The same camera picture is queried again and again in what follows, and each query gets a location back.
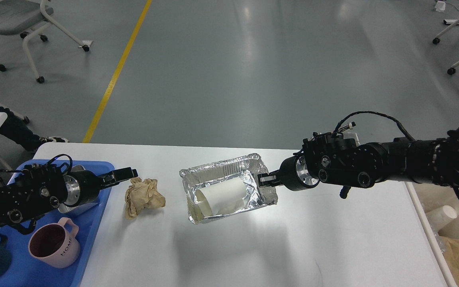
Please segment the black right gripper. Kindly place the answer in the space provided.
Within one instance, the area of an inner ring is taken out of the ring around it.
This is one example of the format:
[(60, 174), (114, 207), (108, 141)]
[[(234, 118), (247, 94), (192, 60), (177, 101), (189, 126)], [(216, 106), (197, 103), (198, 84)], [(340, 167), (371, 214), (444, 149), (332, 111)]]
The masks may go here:
[(302, 191), (312, 189), (319, 185), (320, 180), (313, 177), (307, 168), (303, 155), (286, 158), (278, 171), (257, 175), (259, 187), (278, 187), (284, 185), (290, 191)]

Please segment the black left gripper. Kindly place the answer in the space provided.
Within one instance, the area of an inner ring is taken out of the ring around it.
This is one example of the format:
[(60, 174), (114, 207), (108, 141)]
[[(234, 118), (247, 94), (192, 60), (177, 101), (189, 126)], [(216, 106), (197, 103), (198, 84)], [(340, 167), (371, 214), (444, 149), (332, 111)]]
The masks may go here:
[(67, 207), (77, 207), (91, 203), (97, 199), (101, 190), (135, 177), (138, 177), (138, 172), (133, 168), (115, 169), (98, 176), (91, 171), (73, 171), (63, 176), (67, 190), (66, 201), (63, 204)]

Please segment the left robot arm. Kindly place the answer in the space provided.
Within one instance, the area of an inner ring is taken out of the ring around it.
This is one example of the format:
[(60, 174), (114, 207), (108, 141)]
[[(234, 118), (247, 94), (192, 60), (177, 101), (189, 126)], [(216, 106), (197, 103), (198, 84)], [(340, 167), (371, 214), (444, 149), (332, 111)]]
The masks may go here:
[(73, 160), (60, 164), (59, 154), (43, 164), (33, 163), (12, 170), (14, 182), (0, 187), (0, 227), (9, 226), (23, 235), (36, 228), (37, 220), (61, 205), (76, 208), (93, 202), (101, 190), (138, 176), (126, 167), (96, 175), (74, 170)]

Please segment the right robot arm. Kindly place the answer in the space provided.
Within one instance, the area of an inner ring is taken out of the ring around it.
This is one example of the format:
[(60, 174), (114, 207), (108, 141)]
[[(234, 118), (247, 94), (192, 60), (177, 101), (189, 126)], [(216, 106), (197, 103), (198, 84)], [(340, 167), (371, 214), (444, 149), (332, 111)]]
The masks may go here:
[(339, 121), (332, 132), (314, 132), (304, 139), (301, 150), (284, 160), (278, 170), (259, 174), (261, 187), (284, 186), (292, 191), (316, 187), (320, 182), (342, 187), (345, 199), (352, 187), (367, 189), (387, 180), (431, 183), (451, 187), (459, 200), (459, 127), (446, 138), (416, 140), (397, 119), (402, 138), (392, 142), (357, 144), (344, 131), (355, 126)]

